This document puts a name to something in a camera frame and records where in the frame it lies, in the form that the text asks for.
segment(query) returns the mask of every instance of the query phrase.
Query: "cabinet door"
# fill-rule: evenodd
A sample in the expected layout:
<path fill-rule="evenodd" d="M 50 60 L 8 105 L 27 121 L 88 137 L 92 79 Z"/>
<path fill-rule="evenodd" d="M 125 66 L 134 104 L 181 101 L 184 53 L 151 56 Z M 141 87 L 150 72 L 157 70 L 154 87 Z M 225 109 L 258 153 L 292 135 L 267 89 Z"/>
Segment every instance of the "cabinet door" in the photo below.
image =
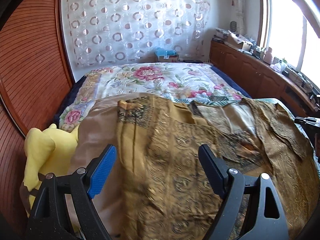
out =
<path fill-rule="evenodd" d="M 219 68 L 223 68 L 223 63 L 224 63 L 224 52 L 222 51 L 221 45 L 217 44 L 216 42 L 211 43 L 211 48 L 210 48 L 210 61 L 211 63 Z"/>
<path fill-rule="evenodd" d="M 224 66 L 221 69 L 225 74 L 227 74 L 234 82 L 240 83 L 242 59 L 238 57 L 235 52 L 225 52 Z"/>
<path fill-rule="evenodd" d="M 255 62 L 243 61 L 238 85 L 252 98 L 258 98 L 261 80 L 262 74 L 259 72 L 259 65 Z"/>
<path fill-rule="evenodd" d="M 272 75 L 264 74 L 258 89 L 258 98 L 280 98 L 280 94 L 284 89 L 284 82 L 276 78 L 276 73 Z"/>

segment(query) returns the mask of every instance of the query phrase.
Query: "metal screw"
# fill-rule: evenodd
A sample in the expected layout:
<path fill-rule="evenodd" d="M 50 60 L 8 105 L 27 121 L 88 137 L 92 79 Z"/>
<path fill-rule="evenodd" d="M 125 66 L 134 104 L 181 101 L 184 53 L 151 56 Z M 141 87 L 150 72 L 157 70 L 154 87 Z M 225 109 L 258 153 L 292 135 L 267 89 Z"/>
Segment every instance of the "metal screw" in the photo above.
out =
<path fill-rule="evenodd" d="M 266 174 L 266 173 L 262 173 L 262 174 L 261 174 L 261 178 L 263 178 L 263 179 L 269 179 L 270 176 L 269 176 L 268 174 Z"/>
<path fill-rule="evenodd" d="M 231 174 L 237 174 L 238 173 L 238 171 L 236 169 L 234 169 L 234 168 L 229 169 L 229 172 Z"/>
<path fill-rule="evenodd" d="M 48 173 L 46 176 L 45 176 L 46 179 L 52 179 L 53 178 L 53 173 Z"/>
<path fill-rule="evenodd" d="M 85 168 L 79 168 L 77 169 L 78 174 L 84 174 L 85 173 Z"/>

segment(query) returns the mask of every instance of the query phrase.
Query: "blue gripper pad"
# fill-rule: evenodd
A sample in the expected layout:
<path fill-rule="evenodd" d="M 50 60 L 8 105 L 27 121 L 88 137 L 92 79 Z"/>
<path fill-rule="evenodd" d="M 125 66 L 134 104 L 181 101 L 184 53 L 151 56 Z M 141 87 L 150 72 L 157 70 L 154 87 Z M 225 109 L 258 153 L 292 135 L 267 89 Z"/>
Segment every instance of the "blue gripper pad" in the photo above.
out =
<path fill-rule="evenodd" d="M 95 195 L 100 194 L 103 185 L 115 164 L 116 157 L 117 150 L 116 147 L 112 145 L 90 177 L 90 187 L 87 190 L 87 193 L 91 199 L 93 199 Z"/>

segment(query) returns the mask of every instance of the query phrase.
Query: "pink flower print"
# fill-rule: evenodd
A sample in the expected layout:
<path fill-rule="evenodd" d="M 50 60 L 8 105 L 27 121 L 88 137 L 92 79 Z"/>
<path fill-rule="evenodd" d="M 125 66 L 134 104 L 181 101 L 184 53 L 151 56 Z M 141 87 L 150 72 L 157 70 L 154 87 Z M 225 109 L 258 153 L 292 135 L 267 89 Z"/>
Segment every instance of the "pink flower print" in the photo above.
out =
<path fill-rule="evenodd" d="M 222 90 L 222 88 L 225 86 L 225 84 L 220 84 L 220 85 L 215 85 L 213 88 L 214 89 L 220 89 L 220 90 Z"/>
<path fill-rule="evenodd" d="M 140 67 L 138 70 L 136 70 L 133 73 L 133 76 L 135 78 L 138 78 L 140 80 L 154 80 L 156 79 L 158 76 L 161 76 L 162 73 L 160 71 L 160 68 L 158 67 L 153 67 L 153 66 L 148 66 L 148 67 Z"/>
<path fill-rule="evenodd" d="M 71 125 L 71 124 L 77 122 L 80 119 L 80 116 L 81 116 L 80 110 L 78 110 L 78 109 L 71 110 L 70 112 L 67 113 L 67 115 L 64 119 L 64 122 L 67 125 Z"/>
<path fill-rule="evenodd" d="M 233 98 L 235 100 L 241 100 L 242 99 L 242 96 L 241 95 L 238 95 L 238 94 L 232 94 Z"/>
<path fill-rule="evenodd" d="M 88 100 L 88 98 L 87 97 L 83 97 L 83 98 L 81 98 L 81 102 L 82 103 L 84 103 L 85 101 L 87 101 Z"/>
<path fill-rule="evenodd" d="M 202 76 L 202 73 L 200 71 L 197 71 L 197 70 L 189 70 L 188 74 L 194 75 L 194 76 Z"/>
<path fill-rule="evenodd" d="M 198 90 L 198 91 L 194 91 L 193 90 L 193 91 L 190 92 L 189 98 L 194 98 L 194 97 L 196 97 L 197 94 L 201 95 L 202 93 L 205 93 L 207 96 L 211 96 L 212 95 L 211 92 L 206 91 L 206 90 Z"/>
<path fill-rule="evenodd" d="M 169 82 L 168 86 L 173 88 L 179 88 L 178 83 L 174 83 L 174 82 Z"/>
<path fill-rule="evenodd" d="M 153 83 L 154 84 L 162 84 L 164 82 L 164 77 L 157 77 Z"/>

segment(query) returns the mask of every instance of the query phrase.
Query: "white wall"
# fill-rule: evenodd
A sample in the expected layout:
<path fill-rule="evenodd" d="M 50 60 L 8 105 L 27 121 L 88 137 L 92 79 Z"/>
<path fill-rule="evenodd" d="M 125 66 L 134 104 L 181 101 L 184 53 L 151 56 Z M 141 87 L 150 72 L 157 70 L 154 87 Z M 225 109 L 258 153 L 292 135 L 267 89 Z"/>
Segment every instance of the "white wall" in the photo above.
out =
<path fill-rule="evenodd" d="M 209 59 L 209 52 L 211 46 L 211 39 L 215 35 L 216 28 L 229 29 L 231 2 L 232 0 L 209 0 L 210 1 L 210 19 L 208 21 L 208 28 L 206 35 L 210 38 L 204 44 L 204 55 Z"/>
<path fill-rule="evenodd" d="M 230 15 L 231 15 L 231 1 L 232 0 L 209 0 L 210 3 L 210 13 L 209 20 L 206 26 L 206 37 L 204 40 L 204 59 L 209 59 L 211 39 L 215 34 L 215 28 L 229 29 L 230 24 Z M 65 6 L 62 4 L 62 18 L 66 17 L 67 12 L 64 11 Z M 64 31 L 65 40 L 69 39 L 69 32 Z M 70 53 L 73 51 L 73 48 L 67 48 L 67 51 Z M 71 69 L 76 81 L 78 81 L 84 74 L 93 70 L 91 66 L 82 67 L 78 65 L 73 65 L 73 60 L 70 60 Z"/>
<path fill-rule="evenodd" d="M 245 0 L 244 14 L 247 35 L 256 41 L 260 26 L 260 0 Z"/>

